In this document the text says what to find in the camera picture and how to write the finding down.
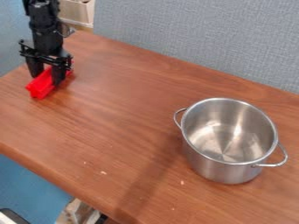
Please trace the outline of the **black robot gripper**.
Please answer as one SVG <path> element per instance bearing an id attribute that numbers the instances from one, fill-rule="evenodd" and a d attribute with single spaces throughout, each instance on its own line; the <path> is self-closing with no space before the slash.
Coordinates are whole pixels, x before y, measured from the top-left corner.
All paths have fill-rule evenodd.
<path id="1" fill-rule="evenodd" d="M 71 69 L 71 54 L 63 49 L 63 40 L 72 34 L 71 28 L 58 18 L 58 0 L 22 0 L 25 16 L 29 18 L 30 40 L 20 40 L 20 55 L 30 76 L 36 78 L 44 70 L 44 64 L 52 65 L 52 85 L 58 86 Z"/>

